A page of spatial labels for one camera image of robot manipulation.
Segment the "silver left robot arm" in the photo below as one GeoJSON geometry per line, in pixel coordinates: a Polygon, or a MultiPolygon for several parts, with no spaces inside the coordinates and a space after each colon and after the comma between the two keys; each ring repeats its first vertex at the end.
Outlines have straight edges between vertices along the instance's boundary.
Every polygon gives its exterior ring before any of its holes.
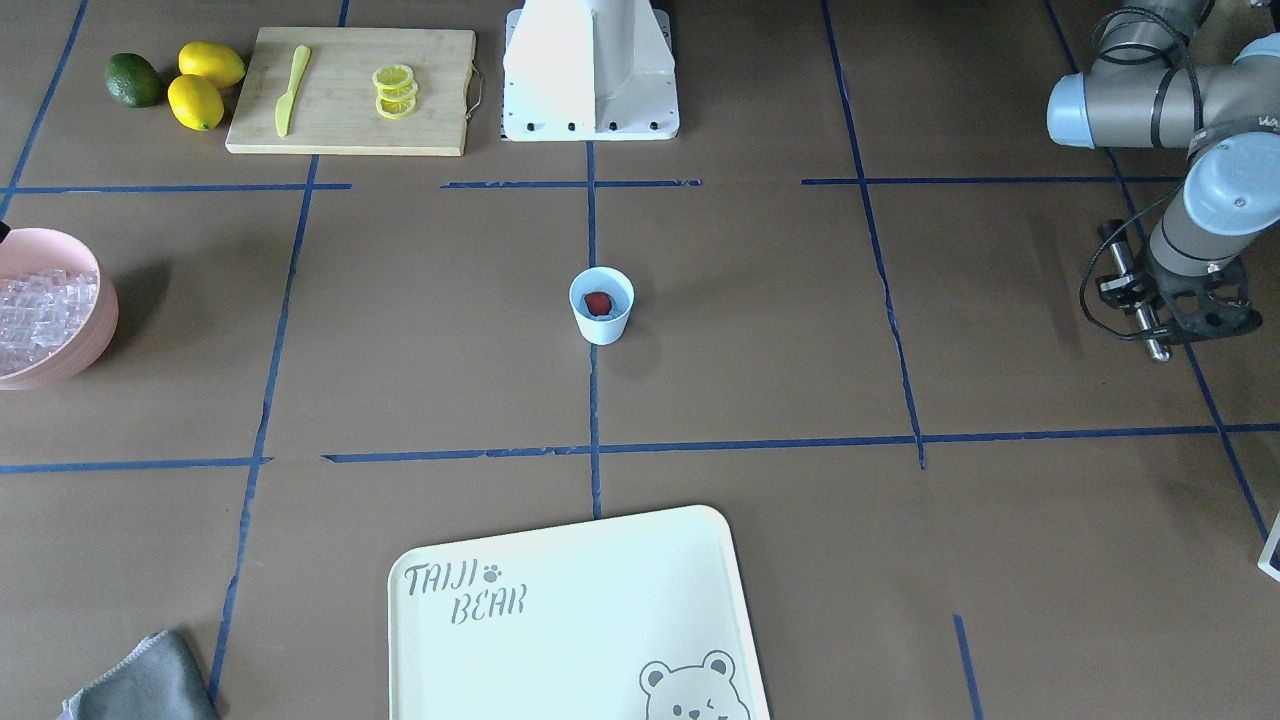
{"type": "Polygon", "coordinates": [[[1206,1],[1125,1],[1091,33],[1094,64],[1053,87],[1052,141],[1083,149],[1179,149],[1187,174],[1151,236],[1148,272],[1166,304],[1247,315],[1240,256],[1277,224],[1277,36],[1199,67],[1190,42],[1206,1]]]}

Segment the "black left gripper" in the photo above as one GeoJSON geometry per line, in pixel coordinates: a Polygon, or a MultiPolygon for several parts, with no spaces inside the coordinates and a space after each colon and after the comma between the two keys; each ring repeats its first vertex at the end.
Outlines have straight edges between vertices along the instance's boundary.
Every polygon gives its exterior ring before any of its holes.
{"type": "Polygon", "coordinates": [[[1164,266],[1155,255],[1147,255],[1146,264],[1160,295],[1151,292],[1148,273],[1130,272],[1098,278],[1098,292],[1103,293],[1103,302],[1123,313],[1137,313],[1139,307],[1157,311],[1161,309],[1161,297],[1171,311],[1208,311],[1213,307],[1210,275],[1183,275],[1164,266]]]}

